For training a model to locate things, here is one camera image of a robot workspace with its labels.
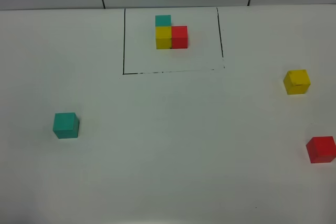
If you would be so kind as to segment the teal template block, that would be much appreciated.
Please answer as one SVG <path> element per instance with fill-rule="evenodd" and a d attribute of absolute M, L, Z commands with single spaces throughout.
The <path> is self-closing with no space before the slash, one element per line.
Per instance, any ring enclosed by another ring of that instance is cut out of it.
<path fill-rule="evenodd" d="M 156 27 L 169 27 L 172 26 L 171 15 L 156 15 L 155 16 Z"/>

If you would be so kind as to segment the yellow template block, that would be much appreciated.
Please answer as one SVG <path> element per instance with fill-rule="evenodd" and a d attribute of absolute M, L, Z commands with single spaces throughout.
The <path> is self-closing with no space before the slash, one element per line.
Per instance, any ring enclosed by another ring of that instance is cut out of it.
<path fill-rule="evenodd" d="M 157 26 L 155 28 L 155 42 L 157 49 L 172 48 L 172 27 Z"/>

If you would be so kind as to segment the red template block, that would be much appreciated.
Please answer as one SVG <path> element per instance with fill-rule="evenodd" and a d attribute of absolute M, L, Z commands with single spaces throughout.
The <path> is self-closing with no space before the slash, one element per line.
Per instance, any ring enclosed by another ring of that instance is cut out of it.
<path fill-rule="evenodd" d="M 172 26 L 172 49 L 188 48 L 187 26 Z"/>

